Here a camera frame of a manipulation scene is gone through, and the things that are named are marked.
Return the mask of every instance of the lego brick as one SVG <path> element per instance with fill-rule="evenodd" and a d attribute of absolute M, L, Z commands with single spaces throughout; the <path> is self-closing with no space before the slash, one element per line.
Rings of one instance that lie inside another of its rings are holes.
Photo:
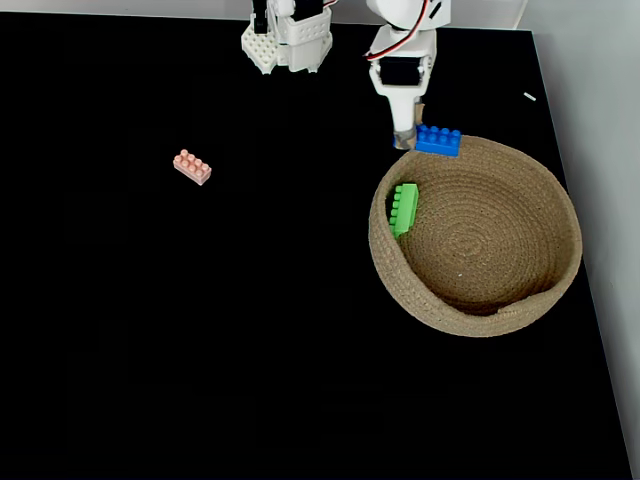
<path fill-rule="evenodd" d="M 460 150 L 460 137 L 458 130 L 451 132 L 448 128 L 441 130 L 438 127 L 429 128 L 426 125 L 418 125 L 416 150 L 457 157 Z"/>
<path fill-rule="evenodd" d="M 180 155 L 176 155 L 173 159 L 173 166 L 180 170 L 198 185 L 202 185 L 211 176 L 211 168 L 202 160 L 196 158 L 195 155 L 187 150 L 182 150 Z"/>
<path fill-rule="evenodd" d="M 407 233 L 413 227 L 418 208 L 418 193 L 418 186 L 415 183 L 404 183 L 396 187 L 389 218 L 391 233 L 395 238 Z"/>

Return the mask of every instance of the robotic arm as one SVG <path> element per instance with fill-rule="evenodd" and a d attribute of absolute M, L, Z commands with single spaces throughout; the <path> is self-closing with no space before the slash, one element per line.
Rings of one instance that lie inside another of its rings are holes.
<path fill-rule="evenodd" d="M 317 72 L 333 43 L 330 5 L 338 0 L 253 0 L 242 48 L 260 68 Z M 416 112 L 436 60 L 435 29 L 451 21 L 451 0 L 367 0 L 388 23 L 366 55 L 376 91 L 389 100 L 396 148 L 416 146 Z"/>

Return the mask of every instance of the black surface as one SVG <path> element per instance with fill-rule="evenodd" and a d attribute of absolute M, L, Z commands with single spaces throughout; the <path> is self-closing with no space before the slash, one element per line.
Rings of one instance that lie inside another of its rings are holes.
<path fill-rule="evenodd" d="M 75 163 L 66 442 L 3 473 L 629 477 L 584 268 L 504 337 L 413 319 L 367 241 L 402 155 L 362 57 L 376 27 L 334 25 L 318 74 L 263 76 L 246 24 L 0 16 L 5 58 L 55 72 L 50 160 Z M 564 182 L 531 34 L 438 47 L 425 123 Z M 213 167 L 203 187 L 173 169 L 181 148 Z"/>

